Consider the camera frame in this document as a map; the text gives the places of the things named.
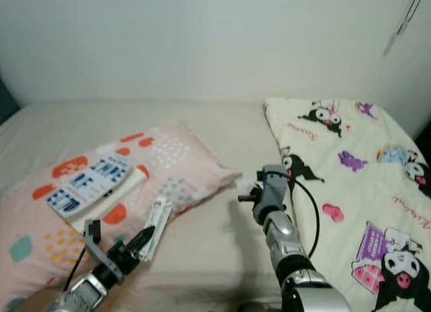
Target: white bed sheet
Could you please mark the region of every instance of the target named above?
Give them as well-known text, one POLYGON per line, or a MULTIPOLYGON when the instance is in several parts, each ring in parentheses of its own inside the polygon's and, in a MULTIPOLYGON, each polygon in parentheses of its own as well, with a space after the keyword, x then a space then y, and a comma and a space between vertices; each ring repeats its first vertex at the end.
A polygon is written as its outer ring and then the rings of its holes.
MULTIPOLYGON (((177 119, 190 122, 245 177, 279 162, 258 104, 49 104, 28 106, 0 126, 0 187, 49 162, 177 119)), ((58 293, 44 290, 18 311, 39 311, 58 293)), ((176 219, 152 266, 139 266, 100 311, 235 311, 238 301, 252 298, 277 301, 279 288, 261 228, 231 187, 176 219)))

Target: pink pillowcase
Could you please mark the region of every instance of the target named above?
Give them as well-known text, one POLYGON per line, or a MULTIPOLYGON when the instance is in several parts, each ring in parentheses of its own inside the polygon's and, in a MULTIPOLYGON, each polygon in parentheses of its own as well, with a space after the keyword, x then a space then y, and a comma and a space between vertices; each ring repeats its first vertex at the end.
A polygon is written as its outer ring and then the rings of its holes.
MULTIPOLYGON (((143 228, 157 196, 172 200, 172 220, 236 176, 187 124, 175 123, 52 164, 2 190, 0 311, 14 309, 31 294, 69 275, 84 241, 44 200, 64 181, 109 152, 128 156, 149 178, 103 218, 101 246, 105 250, 119 239, 129 241, 143 228)), ((91 267, 86 254, 78 272, 91 267)))

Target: cartoon character print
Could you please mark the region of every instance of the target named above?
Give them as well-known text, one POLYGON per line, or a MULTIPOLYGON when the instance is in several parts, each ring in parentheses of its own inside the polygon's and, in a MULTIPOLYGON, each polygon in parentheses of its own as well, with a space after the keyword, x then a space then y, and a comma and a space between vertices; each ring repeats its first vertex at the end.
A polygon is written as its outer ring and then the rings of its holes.
POLYGON ((401 146, 387 146, 382 148, 377 153, 377 162, 414 162, 418 157, 418 153, 413 150, 406 150, 401 146))
POLYGON ((377 118, 372 115, 371 113, 371 108, 373 106, 373 104, 370 103, 362 103, 362 102, 357 102, 356 104, 356 110, 358 110, 359 112, 368 115, 370 118, 377 120, 377 118))
POLYGON ((284 148, 281 151, 282 161, 284 168, 286 169, 286 174, 288 175, 288 186, 290 191, 293 191, 295 186, 295 180, 299 176, 303 176, 307 181, 321 181, 325 182, 324 179, 321 179, 314 175, 311 168, 306 166, 304 161, 295 154, 290 154, 290 147, 284 148))
POLYGON ((343 150, 338 154, 338 158, 340 163, 342 163, 346 167, 350 167, 354 173, 358 170, 363 169, 365 164, 368 164, 366 160, 360 160, 359 158, 355 158, 349 152, 343 150))
POLYGON ((422 246, 410 239, 409 235, 393 228, 386 229, 383 235, 370 222, 367 223, 364 239, 358 260, 352 263, 352 270, 358 281, 365 287, 371 284, 368 289, 377 294, 373 311, 382 309, 397 298, 414 299, 417 308, 428 311, 431 300, 428 288, 430 274, 416 257, 422 246), (361 275, 358 271, 363 268, 366 271, 361 275), (370 278, 375 279, 374 283, 369 281, 370 278))
POLYGON ((307 115, 298 118, 319 122, 341 138, 341 117, 338 113, 338 107, 339 103, 335 101, 313 102, 312 110, 307 115))
POLYGON ((418 189, 428 197, 431 197, 431 171, 420 162, 408 162, 404 165, 405 175, 411 181, 418 184, 418 189))

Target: mattress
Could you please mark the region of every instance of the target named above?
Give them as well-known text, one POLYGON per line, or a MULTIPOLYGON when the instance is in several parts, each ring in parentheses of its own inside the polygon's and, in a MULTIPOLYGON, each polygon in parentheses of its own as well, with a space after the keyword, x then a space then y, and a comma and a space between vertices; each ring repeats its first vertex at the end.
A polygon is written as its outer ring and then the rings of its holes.
POLYGON ((411 138, 365 102, 268 98, 305 247, 353 311, 429 311, 431 174, 411 138))
MULTIPOLYGON (((0 187, 49 162, 171 120, 188 121, 227 162, 255 178, 279 151, 261 105, 79 103, 27 106, 0 126, 0 187)), ((59 294, 43 290, 18 311, 38 311, 59 294)), ((177 218, 150 266, 112 290, 100 311, 235 311, 249 299, 279 301, 269 251, 249 204, 227 187, 177 218)))

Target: black cable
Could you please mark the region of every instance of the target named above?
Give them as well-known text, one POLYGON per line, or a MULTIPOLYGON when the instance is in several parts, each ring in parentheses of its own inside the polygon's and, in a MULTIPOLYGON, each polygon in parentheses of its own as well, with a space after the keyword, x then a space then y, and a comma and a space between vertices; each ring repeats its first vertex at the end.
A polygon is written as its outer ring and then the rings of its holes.
POLYGON ((82 257, 84 256, 84 253, 86 252, 86 247, 82 248, 81 253, 79 254, 78 259, 75 262, 74 267, 70 271, 69 277, 67 278, 65 287, 63 288, 63 292, 67 291, 69 289, 70 282, 72 281, 73 275, 75 275, 76 269, 78 268, 79 263, 82 260, 82 257))
MULTIPOLYGON (((270 170, 268 172, 265 172, 265 176, 267 176, 267 175, 277 175, 277 176, 285 177, 287 179, 290 178, 285 173, 276 172, 276 171, 272 171, 272 170, 270 170)), ((307 194, 307 196, 310 198, 310 201, 311 201, 312 206, 314 208, 314 216, 316 217, 316 234, 314 235, 314 241, 313 241, 310 253, 308 254, 308 258, 311 258, 312 254, 316 250, 317 243, 319 241, 320 231, 321 231, 321 222, 320 222, 320 218, 319 218, 319 209, 317 208, 316 201, 314 200, 314 197, 311 195, 310 191, 302 183, 300 183, 297 179, 294 179, 294 182, 295 182, 295 184, 299 185, 299 187, 305 192, 305 194, 307 194)))

